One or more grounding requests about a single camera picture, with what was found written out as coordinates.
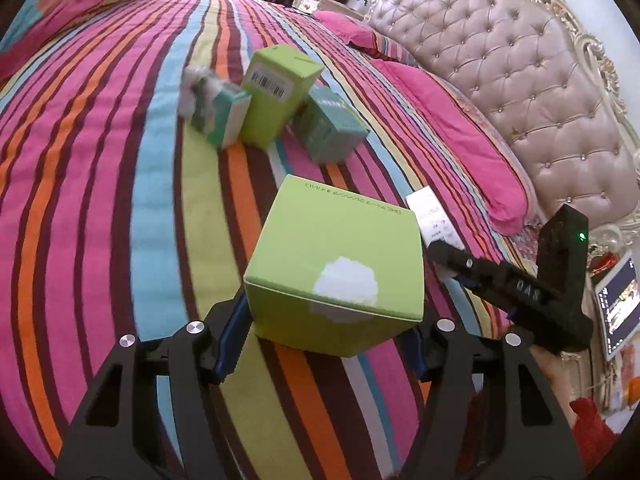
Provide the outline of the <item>right hand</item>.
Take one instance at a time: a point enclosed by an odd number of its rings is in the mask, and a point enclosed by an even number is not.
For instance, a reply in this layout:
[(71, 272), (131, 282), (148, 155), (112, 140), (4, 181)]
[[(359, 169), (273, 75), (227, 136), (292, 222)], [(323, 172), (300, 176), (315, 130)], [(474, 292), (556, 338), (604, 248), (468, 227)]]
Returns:
[(565, 368), (562, 359), (538, 346), (531, 346), (529, 351), (536, 360), (544, 377), (548, 379), (570, 428), (573, 428), (577, 422), (577, 415), (570, 407), (570, 401), (572, 400), (570, 374), (568, 374), (568, 370)]

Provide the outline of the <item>red sleeve forearm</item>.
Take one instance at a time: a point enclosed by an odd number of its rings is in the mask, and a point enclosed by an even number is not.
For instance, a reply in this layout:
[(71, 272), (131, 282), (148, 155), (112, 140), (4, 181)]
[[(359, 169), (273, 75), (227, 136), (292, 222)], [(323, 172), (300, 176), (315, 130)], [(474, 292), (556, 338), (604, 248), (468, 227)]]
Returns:
[(570, 408), (576, 415), (574, 438), (585, 471), (590, 472), (611, 451), (620, 435), (605, 423), (593, 400), (577, 399), (570, 402)]

